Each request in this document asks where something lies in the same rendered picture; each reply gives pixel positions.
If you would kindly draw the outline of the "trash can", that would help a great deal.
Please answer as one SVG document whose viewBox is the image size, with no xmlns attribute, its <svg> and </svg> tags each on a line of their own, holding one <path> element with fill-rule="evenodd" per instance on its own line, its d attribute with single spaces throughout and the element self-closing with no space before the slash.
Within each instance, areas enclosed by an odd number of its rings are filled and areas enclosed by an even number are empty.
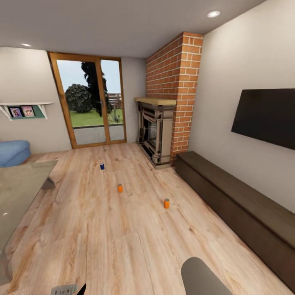
<svg viewBox="0 0 295 295">
<path fill-rule="evenodd" d="M 186 295 L 233 295 L 199 257 L 188 258 L 181 268 Z"/>
</svg>

